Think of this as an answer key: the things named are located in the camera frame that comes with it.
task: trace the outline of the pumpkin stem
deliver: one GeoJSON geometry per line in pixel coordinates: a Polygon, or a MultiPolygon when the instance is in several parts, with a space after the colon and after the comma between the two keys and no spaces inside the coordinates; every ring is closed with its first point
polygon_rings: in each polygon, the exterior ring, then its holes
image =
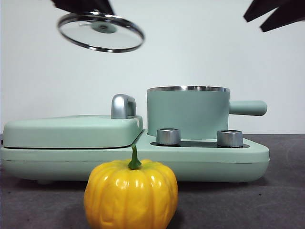
{"type": "Polygon", "coordinates": [[[128,164],[129,169],[139,169],[141,167],[141,162],[138,160],[138,152],[135,144],[132,144],[132,160],[128,164]]]}

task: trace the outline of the white wall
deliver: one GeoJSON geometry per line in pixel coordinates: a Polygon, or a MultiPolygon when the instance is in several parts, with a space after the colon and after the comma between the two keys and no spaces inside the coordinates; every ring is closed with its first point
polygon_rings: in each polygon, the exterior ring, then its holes
{"type": "Polygon", "coordinates": [[[305,22],[262,33],[246,23],[251,0],[112,0],[140,25],[142,48],[102,53],[67,42],[66,12],[50,0],[1,1],[1,129],[10,120],[110,114],[129,94],[146,127],[146,90],[168,85],[228,87],[231,100],[264,100],[262,117],[230,116],[244,133],[305,133],[305,22]]]}

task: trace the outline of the glass pot lid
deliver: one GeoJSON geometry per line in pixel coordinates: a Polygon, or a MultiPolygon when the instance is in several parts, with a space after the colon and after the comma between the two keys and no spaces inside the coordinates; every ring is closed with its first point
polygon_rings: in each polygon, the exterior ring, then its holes
{"type": "Polygon", "coordinates": [[[57,26],[70,42],[101,52],[130,52],[145,39],[133,22],[100,12],[70,13],[61,17],[57,26]]]}

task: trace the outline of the appliance base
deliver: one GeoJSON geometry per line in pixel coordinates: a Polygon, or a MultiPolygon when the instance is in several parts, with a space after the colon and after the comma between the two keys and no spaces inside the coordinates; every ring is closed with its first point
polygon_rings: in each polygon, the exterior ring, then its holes
{"type": "MultiPolygon", "coordinates": [[[[269,164],[269,149],[244,139],[248,148],[154,146],[155,137],[144,130],[135,140],[139,159],[169,166],[178,181],[251,182],[262,177],[269,164]]],[[[82,180],[99,164],[131,158],[130,146],[107,149],[1,148],[2,166],[12,175],[43,181],[82,180]]]]}

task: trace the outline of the saucepan handle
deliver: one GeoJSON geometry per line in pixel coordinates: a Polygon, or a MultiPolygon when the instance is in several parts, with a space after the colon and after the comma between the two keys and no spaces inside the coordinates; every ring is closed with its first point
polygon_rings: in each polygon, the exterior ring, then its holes
{"type": "Polygon", "coordinates": [[[112,99],[111,118],[136,116],[135,99],[126,94],[116,94],[112,99]]]}
{"type": "Polygon", "coordinates": [[[264,101],[231,101],[229,114],[262,116],[267,112],[267,104],[264,101]]]}

